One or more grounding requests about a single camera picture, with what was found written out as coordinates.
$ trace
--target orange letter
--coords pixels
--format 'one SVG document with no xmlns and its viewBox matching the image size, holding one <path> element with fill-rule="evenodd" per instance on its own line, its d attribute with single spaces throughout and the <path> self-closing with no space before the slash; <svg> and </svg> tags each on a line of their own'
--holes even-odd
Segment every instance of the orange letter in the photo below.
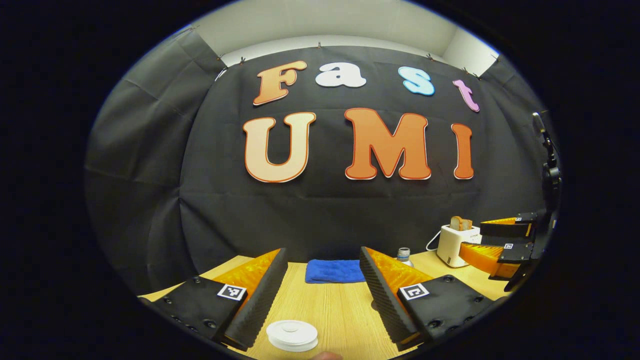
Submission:
<svg viewBox="0 0 640 360">
<path fill-rule="evenodd" d="M 458 165 L 453 176 L 456 179 L 471 179 L 474 176 L 474 169 L 471 167 L 471 129 L 463 124 L 453 124 L 451 130 L 456 134 L 458 143 Z"/>
<path fill-rule="evenodd" d="M 309 124 L 314 121 L 315 113 L 293 113 L 284 118 L 284 123 L 291 127 L 291 150 L 289 159 L 280 165 L 272 164 L 267 157 L 269 130 L 276 120 L 263 117 L 245 122 L 244 165 L 249 174 L 264 183 L 284 183 L 302 174 L 307 167 Z"/>
<path fill-rule="evenodd" d="M 371 165 L 371 150 L 376 155 L 386 177 L 396 171 L 400 156 L 404 152 L 404 165 L 400 177 L 424 180 L 431 176 L 427 166 L 427 151 L 424 130 L 427 119 L 418 114 L 402 115 L 393 135 L 375 110 L 353 108 L 345 111 L 344 117 L 353 123 L 353 164 L 345 170 L 348 178 L 368 180 L 378 171 Z"/>
<path fill-rule="evenodd" d="M 280 83 L 292 85 L 296 82 L 296 71 L 292 69 L 304 70 L 306 68 L 307 63 L 304 61 L 294 61 L 262 71 L 258 74 L 258 78 L 261 78 L 260 95 L 253 100 L 253 104 L 258 106 L 287 96 L 289 91 L 281 89 Z"/>
</svg>

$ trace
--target white cable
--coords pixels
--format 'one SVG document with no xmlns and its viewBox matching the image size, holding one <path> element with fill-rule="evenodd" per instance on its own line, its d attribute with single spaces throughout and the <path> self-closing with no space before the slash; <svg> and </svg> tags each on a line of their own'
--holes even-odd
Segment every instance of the white cable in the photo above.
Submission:
<svg viewBox="0 0 640 360">
<path fill-rule="evenodd" d="M 433 239 L 431 239 L 431 240 L 427 243 L 427 246 L 426 246 L 427 251 L 435 251 L 435 250 L 438 250 L 438 248 L 435 248 L 435 249 L 429 249 L 429 245 L 431 245 L 431 243 L 433 243 L 433 240 L 435 240 L 435 239 L 438 237 L 438 235 L 440 235 L 440 231 L 436 234 L 436 236 L 434 236 L 434 237 L 433 237 Z"/>
</svg>

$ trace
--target blue towel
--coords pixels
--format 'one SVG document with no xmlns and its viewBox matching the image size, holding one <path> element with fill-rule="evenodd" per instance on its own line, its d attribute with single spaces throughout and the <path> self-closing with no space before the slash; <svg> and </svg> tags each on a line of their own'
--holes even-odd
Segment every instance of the blue towel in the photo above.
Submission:
<svg viewBox="0 0 640 360">
<path fill-rule="evenodd" d="M 307 264 L 305 282 L 309 284 L 362 281 L 360 260 L 311 260 Z"/>
</svg>

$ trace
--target wooden table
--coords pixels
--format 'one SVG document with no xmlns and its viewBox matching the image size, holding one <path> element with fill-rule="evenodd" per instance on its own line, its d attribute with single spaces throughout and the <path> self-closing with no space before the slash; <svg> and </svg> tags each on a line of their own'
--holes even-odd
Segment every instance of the wooden table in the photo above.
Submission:
<svg viewBox="0 0 640 360">
<path fill-rule="evenodd" d="M 504 281 L 489 280 L 488 274 L 472 266 L 450 268 L 435 251 L 410 256 L 416 269 L 433 277 L 451 274 L 489 299 L 509 295 L 503 292 Z M 236 256 L 226 263 L 202 274 L 212 279 L 251 260 Z M 307 264 L 289 263 L 278 295 L 258 334 L 253 347 L 241 354 L 258 360 L 309 360 L 322 351 L 335 352 L 345 360 L 390 359 L 415 348 L 398 352 L 385 330 L 380 315 L 371 308 L 373 298 L 366 282 L 354 284 L 307 284 Z M 155 293 L 142 295 L 155 301 L 178 285 Z M 286 352 L 274 347 L 267 339 L 266 327 L 279 320 L 300 320 L 312 324 L 318 330 L 318 345 L 307 352 Z"/>
</svg>

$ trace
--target bottle cap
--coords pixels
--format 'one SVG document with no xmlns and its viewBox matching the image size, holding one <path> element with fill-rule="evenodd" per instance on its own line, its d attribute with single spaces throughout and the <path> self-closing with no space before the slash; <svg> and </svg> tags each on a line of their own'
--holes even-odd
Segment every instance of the bottle cap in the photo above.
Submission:
<svg viewBox="0 0 640 360">
<path fill-rule="evenodd" d="M 282 320 L 267 326 L 269 342 L 276 348 L 291 351 L 309 351 L 318 344 L 318 331 L 313 325 L 297 320 Z"/>
</svg>

